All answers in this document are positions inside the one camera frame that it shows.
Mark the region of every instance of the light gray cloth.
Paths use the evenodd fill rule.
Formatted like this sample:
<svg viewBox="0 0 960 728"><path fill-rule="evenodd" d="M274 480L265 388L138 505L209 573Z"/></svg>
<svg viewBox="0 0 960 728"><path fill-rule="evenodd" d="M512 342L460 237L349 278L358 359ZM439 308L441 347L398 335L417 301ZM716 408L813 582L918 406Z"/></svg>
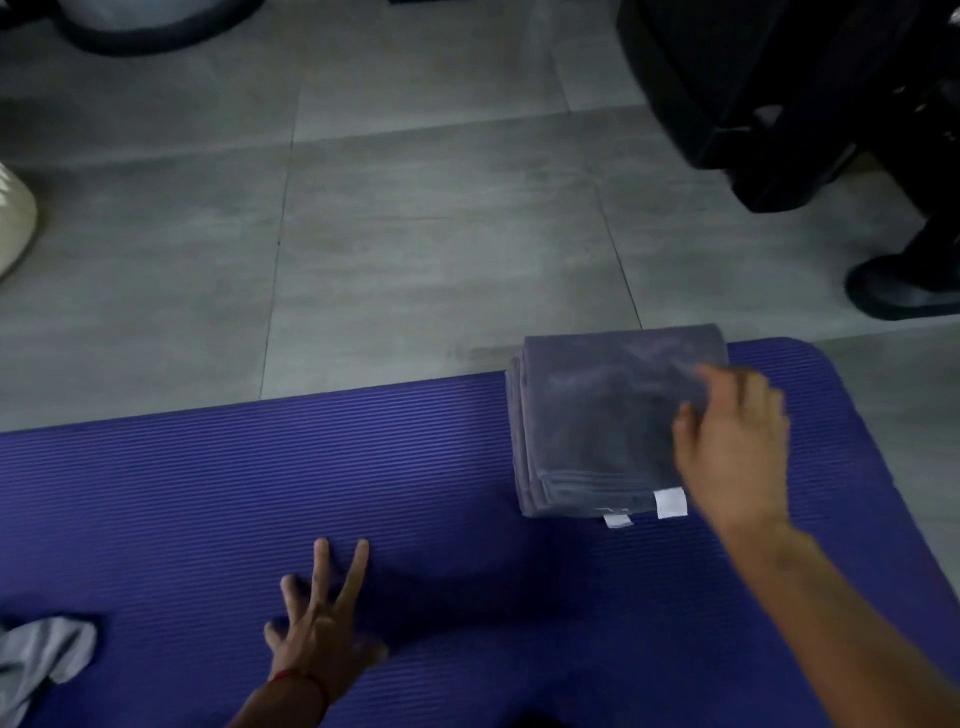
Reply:
<svg viewBox="0 0 960 728"><path fill-rule="evenodd" d="M51 617L0 630L0 728L15 728L44 680L65 683L86 667L97 628L86 621Z"/></svg>
<svg viewBox="0 0 960 728"><path fill-rule="evenodd" d="M677 408L706 406L699 363L728 363L716 326L528 336L507 372L524 515L655 509L655 491L682 485L673 464Z"/></svg>

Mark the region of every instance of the wrist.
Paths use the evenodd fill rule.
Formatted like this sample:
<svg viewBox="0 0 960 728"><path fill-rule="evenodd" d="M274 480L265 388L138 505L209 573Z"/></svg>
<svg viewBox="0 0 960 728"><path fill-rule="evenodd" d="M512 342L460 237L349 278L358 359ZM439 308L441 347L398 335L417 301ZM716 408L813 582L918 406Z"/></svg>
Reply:
<svg viewBox="0 0 960 728"><path fill-rule="evenodd" d="M787 519L772 518L718 528L717 536L733 565L742 572L754 566L776 564L790 544L802 538L803 532Z"/></svg>
<svg viewBox="0 0 960 728"><path fill-rule="evenodd" d="M263 695L265 704L284 706L304 724L319 725L330 707L325 691L310 678L295 672L268 680L257 692Z"/></svg>

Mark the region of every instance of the finger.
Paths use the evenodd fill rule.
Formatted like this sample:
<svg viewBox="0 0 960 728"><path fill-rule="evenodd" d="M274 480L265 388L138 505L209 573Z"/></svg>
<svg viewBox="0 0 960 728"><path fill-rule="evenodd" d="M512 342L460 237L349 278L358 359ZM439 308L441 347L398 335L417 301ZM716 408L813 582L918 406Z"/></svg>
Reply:
<svg viewBox="0 0 960 728"><path fill-rule="evenodd" d="M770 418L776 422L780 418L785 418L786 413L783 406L783 390L782 389L771 389L770 390Z"/></svg>
<svg viewBox="0 0 960 728"><path fill-rule="evenodd" d="M760 372L743 375L743 411L753 419L770 415L770 382Z"/></svg>
<svg viewBox="0 0 960 728"><path fill-rule="evenodd" d="M300 621L303 617L304 606L303 597L300 596L300 587L297 585L297 577L288 573L280 579L280 591L283 592L283 604L287 608L287 618L291 624Z"/></svg>
<svg viewBox="0 0 960 728"><path fill-rule="evenodd" d="M684 478L693 463L697 444L697 415L693 405L685 401L673 420L673 459Z"/></svg>
<svg viewBox="0 0 960 728"><path fill-rule="evenodd" d="M330 589L330 541L317 539L313 544L313 579L310 583L310 611L326 609L326 593Z"/></svg>
<svg viewBox="0 0 960 728"><path fill-rule="evenodd" d="M276 649L283 644L283 638L271 621L263 625L263 639L267 641L267 646L269 646L273 652L276 652Z"/></svg>
<svg viewBox="0 0 960 728"><path fill-rule="evenodd" d="M736 412L740 404L736 373L710 364L697 367L697 374L709 389L708 412Z"/></svg>
<svg viewBox="0 0 960 728"><path fill-rule="evenodd" d="M361 539L357 543L357 548L353 552L353 563L350 564L350 571L347 572L347 579L344 581L344 588L340 590L337 596L337 603L334 609L340 613L353 614L353 608L357 603L357 596L360 595L360 587L363 586L363 579L367 573L367 561L370 558L370 542L367 539Z"/></svg>

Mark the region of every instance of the towel stack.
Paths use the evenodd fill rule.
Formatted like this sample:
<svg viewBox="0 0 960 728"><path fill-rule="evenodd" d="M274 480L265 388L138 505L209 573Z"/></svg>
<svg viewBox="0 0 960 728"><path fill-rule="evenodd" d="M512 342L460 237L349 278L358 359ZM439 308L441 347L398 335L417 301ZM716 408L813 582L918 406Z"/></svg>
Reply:
<svg viewBox="0 0 960 728"><path fill-rule="evenodd" d="M516 492L524 516L656 510L682 486L671 424L703 412L699 363L726 366L713 325L528 336L507 371Z"/></svg>

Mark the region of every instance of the gray floor tile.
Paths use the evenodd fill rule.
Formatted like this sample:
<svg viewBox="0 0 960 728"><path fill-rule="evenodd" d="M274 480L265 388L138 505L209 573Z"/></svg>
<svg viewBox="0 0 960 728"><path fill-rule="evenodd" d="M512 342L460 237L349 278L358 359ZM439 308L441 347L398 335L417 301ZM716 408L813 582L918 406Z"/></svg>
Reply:
<svg viewBox="0 0 960 728"><path fill-rule="evenodd" d="M720 173L690 169L647 108L583 114L581 134L644 326L715 321L732 340L820 340L931 325L874 321L843 293L853 265L899 251L923 224L884 173L754 215Z"/></svg>
<svg viewBox="0 0 960 728"><path fill-rule="evenodd" d="M503 369L636 326L565 116L295 147L264 396Z"/></svg>
<svg viewBox="0 0 960 728"><path fill-rule="evenodd" d="M919 521L918 526L950 586L960 595L960 522Z"/></svg>
<svg viewBox="0 0 960 728"><path fill-rule="evenodd" d="M4 33L0 158L101 162L289 143L302 13L271 0L206 43L131 59L84 53L49 22Z"/></svg>
<svg viewBox="0 0 960 728"><path fill-rule="evenodd" d="M613 29L561 41L553 58L572 111L646 103Z"/></svg>
<svg viewBox="0 0 960 728"><path fill-rule="evenodd" d="M317 4L297 140L566 110L541 0Z"/></svg>
<svg viewBox="0 0 960 728"><path fill-rule="evenodd" d="M287 154L27 170L46 220L0 282L0 428L256 399Z"/></svg>
<svg viewBox="0 0 960 728"><path fill-rule="evenodd" d="M960 520L960 326L823 342L918 519Z"/></svg>

